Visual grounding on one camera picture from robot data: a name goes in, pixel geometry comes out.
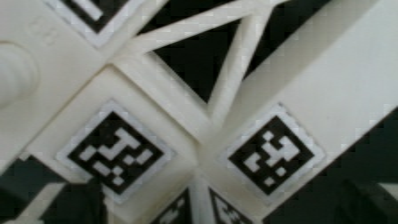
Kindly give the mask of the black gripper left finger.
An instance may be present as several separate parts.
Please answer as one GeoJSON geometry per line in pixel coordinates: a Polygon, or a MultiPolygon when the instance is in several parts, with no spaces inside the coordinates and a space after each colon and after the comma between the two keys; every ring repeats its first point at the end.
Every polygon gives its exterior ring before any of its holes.
{"type": "Polygon", "coordinates": [[[11,224],[107,224],[102,184],[47,185],[11,224]]]}

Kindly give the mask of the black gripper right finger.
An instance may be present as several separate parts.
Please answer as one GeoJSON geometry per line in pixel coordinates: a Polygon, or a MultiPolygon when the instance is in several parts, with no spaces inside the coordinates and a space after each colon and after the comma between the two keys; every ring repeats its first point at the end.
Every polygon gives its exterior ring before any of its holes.
{"type": "Polygon", "coordinates": [[[376,182],[344,181],[333,224],[398,224],[398,200],[376,182]]]}

